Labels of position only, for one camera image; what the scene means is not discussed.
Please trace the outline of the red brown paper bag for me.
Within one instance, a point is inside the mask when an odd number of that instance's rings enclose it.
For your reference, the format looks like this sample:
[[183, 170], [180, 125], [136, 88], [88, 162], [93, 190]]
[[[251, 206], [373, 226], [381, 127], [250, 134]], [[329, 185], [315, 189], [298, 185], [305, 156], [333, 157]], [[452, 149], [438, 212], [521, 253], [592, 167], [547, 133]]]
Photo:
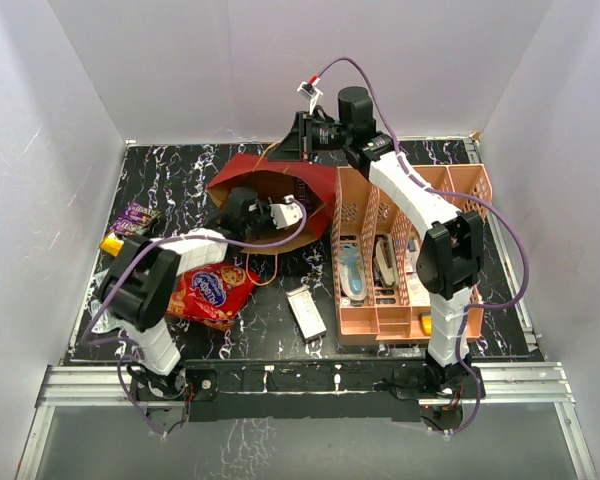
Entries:
[[213, 203], [224, 209], [238, 188], [248, 188], [265, 203], [281, 203], [294, 196], [294, 180], [305, 182], [310, 190], [311, 206], [306, 224], [298, 235], [297, 225], [277, 230], [275, 227], [252, 229], [238, 238], [248, 245], [246, 254], [267, 256], [286, 254], [315, 241], [328, 229], [336, 199], [337, 169], [333, 166], [306, 162], [269, 161], [263, 154], [237, 153], [220, 169], [207, 185]]

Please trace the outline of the red cookie snack bag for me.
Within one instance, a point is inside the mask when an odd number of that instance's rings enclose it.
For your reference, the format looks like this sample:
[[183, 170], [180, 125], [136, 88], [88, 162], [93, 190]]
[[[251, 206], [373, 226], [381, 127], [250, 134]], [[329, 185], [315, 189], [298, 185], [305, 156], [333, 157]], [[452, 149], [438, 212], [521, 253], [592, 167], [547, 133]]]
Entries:
[[228, 262], [188, 270], [178, 278], [166, 314], [228, 331], [259, 280], [255, 272]]

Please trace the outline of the purple candy bar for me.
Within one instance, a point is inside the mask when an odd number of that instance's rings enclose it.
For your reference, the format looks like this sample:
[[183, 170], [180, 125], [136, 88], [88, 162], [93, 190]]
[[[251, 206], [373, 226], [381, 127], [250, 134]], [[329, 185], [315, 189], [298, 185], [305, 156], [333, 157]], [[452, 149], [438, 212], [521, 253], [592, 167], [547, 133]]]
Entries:
[[124, 216], [134, 224], [149, 226], [159, 219], [161, 212], [132, 201], [125, 208]]

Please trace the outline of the yellow candy bar wrapper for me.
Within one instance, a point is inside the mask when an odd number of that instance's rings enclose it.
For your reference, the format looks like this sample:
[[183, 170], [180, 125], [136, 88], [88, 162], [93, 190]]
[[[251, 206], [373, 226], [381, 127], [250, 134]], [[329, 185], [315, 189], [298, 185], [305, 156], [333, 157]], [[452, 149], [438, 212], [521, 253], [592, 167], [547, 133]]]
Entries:
[[103, 252], [117, 257], [123, 245], [124, 239], [119, 237], [115, 232], [111, 232], [101, 241], [99, 248]]

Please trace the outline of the dark silver snack wrapper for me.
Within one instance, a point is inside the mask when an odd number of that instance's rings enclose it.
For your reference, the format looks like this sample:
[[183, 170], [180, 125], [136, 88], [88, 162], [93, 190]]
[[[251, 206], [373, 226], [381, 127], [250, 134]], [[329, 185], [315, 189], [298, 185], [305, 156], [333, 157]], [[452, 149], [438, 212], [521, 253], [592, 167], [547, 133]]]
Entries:
[[[94, 291], [90, 300], [89, 313], [95, 315], [101, 309], [101, 301], [98, 298], [99, 288], [108, 273], [108, 270], [102, 270], [94, 275]], [[99, 320], [94, 324], [91, 332], [96, 335], [102, 335], [122, 328], [122, 320], [108, 310], [105, 310]]]

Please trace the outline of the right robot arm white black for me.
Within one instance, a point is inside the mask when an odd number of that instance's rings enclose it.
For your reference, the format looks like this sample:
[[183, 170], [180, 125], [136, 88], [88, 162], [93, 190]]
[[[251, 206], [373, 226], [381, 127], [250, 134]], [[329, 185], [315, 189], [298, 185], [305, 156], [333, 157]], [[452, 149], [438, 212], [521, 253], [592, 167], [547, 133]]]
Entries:
[[314, 82], [301, 83], [298, 91], [309, 106], [296, 113], [269, 160], [306, 161], [318, 151], [340, 150], [351, 167], [390, 198], [421, 240], [415, 270], [429, 293], [433, 330], [420, 386], [446, 397], [465, 378], [479, 383], [466, 330], [471, 294], [483, 267], [480, 215], [450, 203], [408, 163], [398, 141], [378, 130], [372, 92], [361, 86], [341, 89], [338, 116], [332, 118], [320, 107], [322, 93]]

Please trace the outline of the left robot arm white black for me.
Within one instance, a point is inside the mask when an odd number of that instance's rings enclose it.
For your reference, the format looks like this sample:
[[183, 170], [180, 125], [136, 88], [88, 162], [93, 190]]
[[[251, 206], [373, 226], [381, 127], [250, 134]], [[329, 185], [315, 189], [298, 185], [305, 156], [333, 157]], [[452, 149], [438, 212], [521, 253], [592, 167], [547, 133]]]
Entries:
[[128, 373], [153, 395], [176, 399], [187, 383], [167, 317], [231, 329], [260, 277], [226, 261], [229, 243], [274, 231], [274, 210], [254, 190], [236, 187], [220, 212], [182, 241], [156, 245], [139, 234], [124, 240], [97, 297], [140, 354]]

